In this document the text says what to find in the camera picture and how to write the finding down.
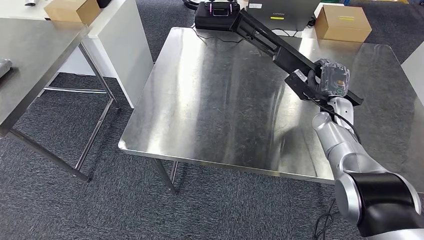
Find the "cardboard box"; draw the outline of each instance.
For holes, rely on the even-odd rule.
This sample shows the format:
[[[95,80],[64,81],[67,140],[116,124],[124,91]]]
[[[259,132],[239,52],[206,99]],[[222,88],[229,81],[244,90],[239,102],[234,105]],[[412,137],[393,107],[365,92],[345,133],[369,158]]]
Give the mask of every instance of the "cardboard box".
[[[44,10],[52,21],[80,22],[88,26],[100,13],[96,0],[53,0]]]
[[[315,22],[319,39],[363,43],[371,31],[361,7],[324,5]]]

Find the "metal table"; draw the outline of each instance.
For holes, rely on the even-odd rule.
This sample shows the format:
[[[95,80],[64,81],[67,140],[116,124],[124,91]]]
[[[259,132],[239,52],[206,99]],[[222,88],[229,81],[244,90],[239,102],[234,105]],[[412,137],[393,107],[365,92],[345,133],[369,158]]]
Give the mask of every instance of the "metal table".
[[[0,138],[10,135],[22,141],[34,152],[87,182],[89,178],[80,172],[81,166],[109,108],[112,104],[119,108],[118,102],[82,42],[87,34],[87,28],[82,23],[0,18],[0,33],[0,57],[10,59],[13,63],[12,70],[0,78]],[[76,47],[80,48],[104,90],[65,88],[48,90],[106,93],[109,101],[76,166],[72,167],[13,126]]]
[[[198,30],[202,37],[240,39]],[[387,45],[283,38],[313,62],[350,69],[349,89],[364,98],[354,125],[368,153],[424,192],[424,107]],[[284,83],[286,72],[246,41],[200,39],[172,28],[122,134],[125,153],[299,180],[333,183],[312,119],[319,108]]]

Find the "laptop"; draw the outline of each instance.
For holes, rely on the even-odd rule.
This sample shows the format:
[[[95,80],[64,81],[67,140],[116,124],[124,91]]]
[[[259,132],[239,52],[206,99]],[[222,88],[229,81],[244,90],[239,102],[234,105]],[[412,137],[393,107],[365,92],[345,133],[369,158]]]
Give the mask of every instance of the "laptop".
[[[321,0],[249,0],[247,12],[267,28],[303,31]]]

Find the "white table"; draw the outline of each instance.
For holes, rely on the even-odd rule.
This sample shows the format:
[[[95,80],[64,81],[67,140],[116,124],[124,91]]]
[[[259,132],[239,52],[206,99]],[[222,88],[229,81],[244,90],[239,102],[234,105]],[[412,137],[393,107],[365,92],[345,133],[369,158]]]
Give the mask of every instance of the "white table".
[[[424,104],[424,42],[402,63],[403,71],[409,79],[421,103]]]
[[[25,6],[24,0],[0,0],[0,18],[45,20],[49,16],[44,7],[51,1],[39,0],[31,7]],[[117,79],[133,108],[153,68],[135,0],[112,0],[88,29],[84,45],[100,73]],[[95,75],[78,48],[58,72]]]

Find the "cable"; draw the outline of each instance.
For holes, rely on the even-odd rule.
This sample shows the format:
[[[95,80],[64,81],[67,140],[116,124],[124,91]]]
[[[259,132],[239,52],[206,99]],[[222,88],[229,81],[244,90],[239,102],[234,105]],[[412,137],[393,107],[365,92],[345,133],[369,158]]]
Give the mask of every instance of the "cable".
[[[350,123],[346,118],[342,117],[341,115],[335,113],[334,111],[329,110],[328,108],[326,108],[325,106],[319,104],[315,99],[313,99],[312,97],[306,95],[305,93],[303,93],[306,97],[308,97],[310,100],[312,100],[313,103],[315,103],[318,107],[320,107],[322,110],[326,111],[327,113],[334,115],[336,117],[338,117],[339,119],[343,120],[345,123],[347,123],[347,125],[349,125],[349,127],[352,128],[353,132],[355,133],[355,137],[358,141],[359,144],[362,144],[361,138],[359,137],[359,134],[357,132],[357,130],[355,129],[354,125],[352,123]]]
[[[331,201],[331,205],[328,208],[328,211],[324,214],[322,214],[321,216],[318,217],[318,219],[315,222],[315,228],[313,229],[313,235],[312,235],[312,240],[318,240],[321,235],[322,235],[322,239],[325,240],[326,239],[326,231],[332,226],[332,224],[334,223],[334,215],[338,214],[339,212],[334,212],[332,213],[331,211],[333,210],[333,207],[336,203],[336,200],[333,199]],[[318,230],[318,225],[320,224],[320,221],[323,219],[325,219],[325,223],[324,223],[324,227],[317,233]]]
[[[240,39],[240,40],[238,40],[238,41],[228,41],[228,40],[222,40],[221,38],[219,38],[218,36],[210,36],[210,37],[204,37],[204,36],[200,36],[199,34],[198,34],[198,32],[194,29],[194,27],[195,27],[195,25],[193,24],[193,26],[191,26],[190,28],[194,31],[194,33],[197,35],[197,37],[198,38],[200,38],[200,39],[204,39],[204,40],[208,40],[208,39],[218,39],[218,40],[220,40],[221,42],[224,42],[224,43],[235,43],[235,44],[238,44],[238,43],[240,43],[241,41],[243,41],[244,39],[242,38],[242,39]]]

